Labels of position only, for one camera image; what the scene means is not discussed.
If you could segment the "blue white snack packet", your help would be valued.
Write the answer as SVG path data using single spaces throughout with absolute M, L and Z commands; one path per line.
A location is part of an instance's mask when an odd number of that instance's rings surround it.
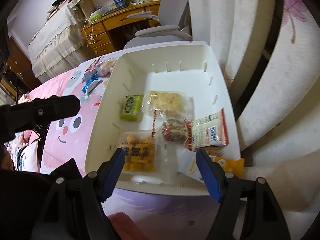
M 92 77 L 90 80 L 86 82 L 86 84 L 82 88 L 82 92 L 85 98 L 89 97 L 89 95 L 93 92 L 93 90 L 97 87 L 97 85 L 99 85 L 100 82 L 101 82 L 101 79 L 96 76 Z

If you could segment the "orange white snack packet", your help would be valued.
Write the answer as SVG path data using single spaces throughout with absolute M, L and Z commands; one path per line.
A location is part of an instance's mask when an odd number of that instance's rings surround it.
M 241 178 L 244 173 L 244 158 L 239 160 L 226 159 L 209 155 L 211 161 L 218 163 L 225 172 L 232 172 L 237 177 Z M 196 164 L 196 152 L 190 150 L 184 150 L 177 154 L 177 171 L 183 175 L 188 176 L 201 183 L 203 179 L 201 177 L 199 168 Z

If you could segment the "yellow fried snack bag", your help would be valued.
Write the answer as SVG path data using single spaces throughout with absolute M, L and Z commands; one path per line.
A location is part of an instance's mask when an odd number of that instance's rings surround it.
M 122 133 L 117 148 L 125 152 L 123 172 L 156 172 L 156 144 L 150 130 Z

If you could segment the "red white barcode packet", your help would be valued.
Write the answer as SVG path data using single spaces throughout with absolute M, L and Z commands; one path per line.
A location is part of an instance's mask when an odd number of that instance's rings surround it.
M 204 118 L 189 121 L 187 124 L 190 125 L 188 131 L 188 148 L 190 150 L 210 146 L 227 146 L 229 144 L 223 108 Z

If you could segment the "round nut cake packet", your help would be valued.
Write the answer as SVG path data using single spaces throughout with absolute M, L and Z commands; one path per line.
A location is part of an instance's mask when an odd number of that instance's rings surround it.
M 184 144 L 188 139 L 188 129 L 185 121 L 169 118 L 163 122 L 161 134 L 165 141 Z

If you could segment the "green snack packet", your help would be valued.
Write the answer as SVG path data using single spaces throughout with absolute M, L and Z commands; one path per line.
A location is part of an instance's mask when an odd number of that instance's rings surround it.
M 123 101 L 120 118 L 125 121 L 139 122 L 141 119 L 141 106 L 143 95 L 127 95 Z

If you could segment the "clear rice cracker packet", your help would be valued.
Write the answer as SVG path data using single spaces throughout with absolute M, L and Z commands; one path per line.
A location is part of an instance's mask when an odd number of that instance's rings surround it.
M 161 118 L 181 118 L 193 120 L 194 101 L 185 92 L 152 90 L 143 98 L 141 109 L 144 114 L 153 115 L 154 111 Z

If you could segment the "blueberry pastry packet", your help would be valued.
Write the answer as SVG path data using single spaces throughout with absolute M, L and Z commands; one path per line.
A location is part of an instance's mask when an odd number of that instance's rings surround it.
M 106 61 L 101 61 L 100 63 L 98 63 L 95 68 L 95 70 L 97 71 L 97 76 L 102 77 L 112 73 L 116 62 L 116 59 L 108 59 Z

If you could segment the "white plastic storage bin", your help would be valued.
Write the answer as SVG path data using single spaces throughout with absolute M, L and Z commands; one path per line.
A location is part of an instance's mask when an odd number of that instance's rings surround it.
M 85 159 L 91 172 L 110 160 L 129 132 L 145 132 L 156 141 L 156 170 L 124 171 L 122 190 L 172 196 L 205 196 L 205 185 L 177 171 L 187 143 L 164 142 L 158 129 L 168 119 L 192 121 L 224 112 L 229 143 L 219 152 L 239 159 L 233 107 L 216 56 L 200 42 L 152 44 L 120 53 L 94 121 Z

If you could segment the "green tissue pack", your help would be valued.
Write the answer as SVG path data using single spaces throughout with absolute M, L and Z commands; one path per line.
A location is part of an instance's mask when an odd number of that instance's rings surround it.
M 90 24 L 94 23 L 95 21 L 99 20 L 101 18 L 100 13 L 92 13 L 91 16 L 89 17 L 88 21 Z

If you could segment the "wooden desk with drawers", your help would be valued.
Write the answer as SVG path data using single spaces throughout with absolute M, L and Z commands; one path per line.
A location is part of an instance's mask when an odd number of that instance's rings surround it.
M 135 32 L 159 26 L 156 20 L 128 16 L 145 11 L 158 15 L 159 5 L 159 2 L 151 1 L 115 10 L 92 24 L 87 23 L 81 35 L 95 56 L 122 50 L 135 37 Z

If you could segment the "white floral curtain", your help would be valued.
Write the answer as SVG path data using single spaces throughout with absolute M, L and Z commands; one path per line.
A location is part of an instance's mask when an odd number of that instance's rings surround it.
M 245 178 L 266 178 L 292 239 L 319 239 L 319 0 L 189 6 L 226 82 Z

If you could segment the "grey office chair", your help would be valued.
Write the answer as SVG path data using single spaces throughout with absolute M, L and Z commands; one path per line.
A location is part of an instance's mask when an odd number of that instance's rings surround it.
M 190 13 L 188 0 L 161 0 L 158 15 L 152 11 L 138 12 L 127 18 L 147 18 L 156 20 L 160 25 L 135 32 L 135 37 L 125 45 L 125 49 L 163 42 L 191 41 Z

